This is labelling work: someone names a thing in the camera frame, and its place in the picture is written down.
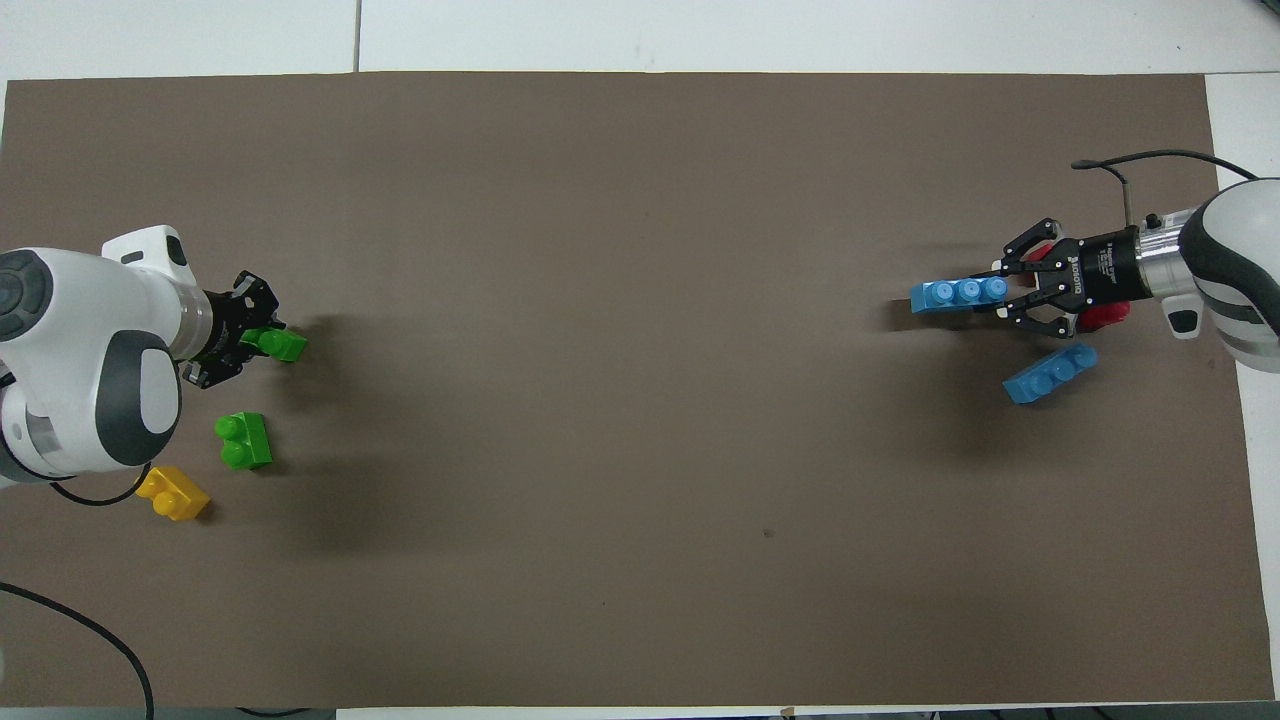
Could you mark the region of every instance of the metal cylinder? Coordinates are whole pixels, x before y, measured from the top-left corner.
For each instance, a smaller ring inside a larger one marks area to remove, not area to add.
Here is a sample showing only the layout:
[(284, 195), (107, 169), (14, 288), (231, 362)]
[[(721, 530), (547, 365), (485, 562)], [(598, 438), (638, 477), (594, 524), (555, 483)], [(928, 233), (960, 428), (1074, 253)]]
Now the metal cylinder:
[(1142, 273), (1147, 291), (1157, 300), (1196, 292), (1192, 272), (1178, 251), (1178, 236), (1194, 211), (1192, 208), (1164, 217), (1151, 217), (1147, 225), (1138, 231), (1135, 243), (1138, 272)]
[(178, 283), (173, 283), (173, 288), (178, 293), (182, 322), (169, 352), (174, 360), (189, 360), (209, 342), (214, 331), (214, 311), (204, 291)]

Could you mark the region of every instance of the white table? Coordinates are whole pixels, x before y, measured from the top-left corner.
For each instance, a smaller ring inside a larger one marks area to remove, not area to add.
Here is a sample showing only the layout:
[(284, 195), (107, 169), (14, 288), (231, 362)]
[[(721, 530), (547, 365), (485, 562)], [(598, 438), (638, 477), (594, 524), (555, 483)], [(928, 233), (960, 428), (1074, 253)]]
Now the white table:
[[(439, 69), (1206, 73), (1216, 152), (1258, 174), (1280, 174), (1280, 15), (1254, 0), (0, 0), (0, 79)], [(1134, 99), (1137, 118), (1157, 106), (1157, 100)], [(1219, 179), (1234, 182), (1225, 172)], [(1280, 375), (1239, 370), (1271, 656), (1277, 659)], [(780, 710), (512, 708), (503, 715)], [(339, 715), (410, 720), (445, 714), (479, 719), (494, 711)]]

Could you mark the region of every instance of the toy block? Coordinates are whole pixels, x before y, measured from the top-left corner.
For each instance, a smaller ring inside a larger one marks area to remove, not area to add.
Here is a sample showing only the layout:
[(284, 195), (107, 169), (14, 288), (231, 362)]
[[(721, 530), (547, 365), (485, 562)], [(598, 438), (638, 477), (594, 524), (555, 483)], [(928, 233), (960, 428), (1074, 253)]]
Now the toy block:
[(1005, 278), (934, 281), (911, 288), (911, 313), (969, 310), (1002, 302), (1009, 295)]
[(253, 328), (241, 334), (241, 345), (255, 347), (280, 363), (293, 363), (307, 346), (307, 338), (280, 328)]
[(1098, 351), (1076, 342), (1039, 359), (1034, 365), (1005, 380), (1005, 391), (1019, 405), (1036, 402), (1098, 364)]
[(1121, 323), (1129, 316), (1130, 307), (1132, 302), (1128, 300), (1108, 302), (1106, 305), (1094, 305), (1084, 313), (1080, 313), (1080, 316), (1075, 320), (1075, 331), (1092, 333), (1093, 331), (1102, 329), (1107, 325)]
[(156, 515), (170, 520), (191, 520), (209, 505), (205, 491), (174, 466), (151, 468), (133, 495), (150, 500)]
[(223, 415), (214, 423), (214, 434), (223, 438), (223, 462), (232, 470), (252, 470), (271, 461), (260, 413)]

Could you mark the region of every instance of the blue lego brick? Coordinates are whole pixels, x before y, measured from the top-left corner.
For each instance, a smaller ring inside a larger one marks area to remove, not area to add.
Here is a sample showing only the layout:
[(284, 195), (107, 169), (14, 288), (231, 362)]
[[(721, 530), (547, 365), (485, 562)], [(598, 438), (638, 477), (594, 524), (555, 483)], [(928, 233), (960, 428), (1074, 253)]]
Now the blue lego brick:
[(995, 305), (1009, 295), (1005, 278), (934, 281), (911, 288), (911, 313), (945, 313)]
[(1019, 405), (1036, 402), (1075, 375), (1098, 364), (1098, 351), (1083, 342), (1069, 345), (1005, 380), (1009, 397)]

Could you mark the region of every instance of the yellow lego brick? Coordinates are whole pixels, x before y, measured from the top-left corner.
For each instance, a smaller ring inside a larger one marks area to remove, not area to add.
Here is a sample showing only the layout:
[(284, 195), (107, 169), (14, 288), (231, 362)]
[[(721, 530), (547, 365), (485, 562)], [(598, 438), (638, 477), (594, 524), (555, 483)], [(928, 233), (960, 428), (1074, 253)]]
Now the yellow lego brick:
[(150, 498), (151, 509), (170, 520), (191, 520), (209, 505), (205, 491), (172, 465), (151, 468), (134, 495)]

